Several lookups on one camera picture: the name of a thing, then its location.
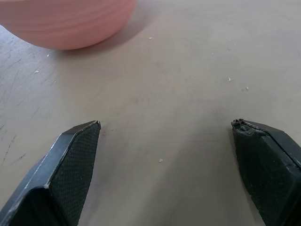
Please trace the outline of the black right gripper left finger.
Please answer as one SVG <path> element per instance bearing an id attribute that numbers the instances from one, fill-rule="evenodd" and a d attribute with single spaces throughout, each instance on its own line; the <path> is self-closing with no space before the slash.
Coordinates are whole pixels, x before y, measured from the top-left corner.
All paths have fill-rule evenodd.
<path id="1" fill-rule="evenodd" d="M 76 226 L 90 187 L 99 121 L 63 132 L 0 211 L 2 226 Z"/>

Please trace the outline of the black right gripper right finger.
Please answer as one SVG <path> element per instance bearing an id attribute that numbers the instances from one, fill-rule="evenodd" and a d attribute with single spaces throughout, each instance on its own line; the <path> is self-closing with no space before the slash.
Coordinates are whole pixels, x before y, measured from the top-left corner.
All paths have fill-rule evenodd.
<path id="1" fill-rule="evenodd" d="M 232 123 L 239 173 L 267 226 L 301 224 L 301 147 L 284 131 L 243 119 Z"/>

